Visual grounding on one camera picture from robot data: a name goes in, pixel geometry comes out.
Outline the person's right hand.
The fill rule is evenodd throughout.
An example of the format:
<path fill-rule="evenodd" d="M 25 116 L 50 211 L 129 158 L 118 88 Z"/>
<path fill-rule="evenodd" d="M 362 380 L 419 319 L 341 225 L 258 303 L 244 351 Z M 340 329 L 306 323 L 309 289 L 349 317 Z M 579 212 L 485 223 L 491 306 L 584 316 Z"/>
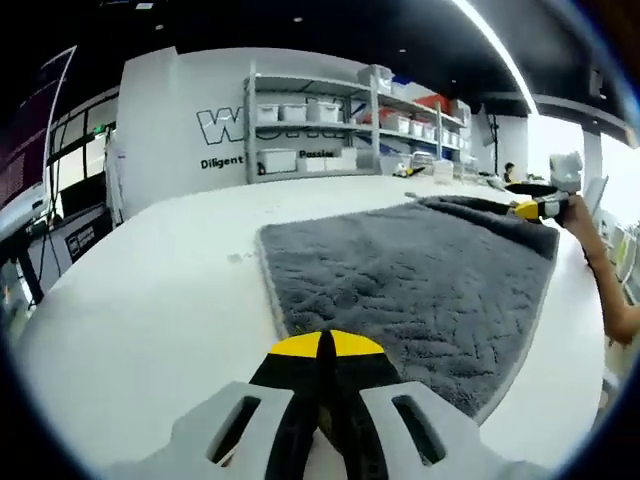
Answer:
<path fill-rule="evenodd" d="M 580 195 L 570 195 L 568 197 L 563 227 L 582 244 L 599 239 L 592 216 Z"/>

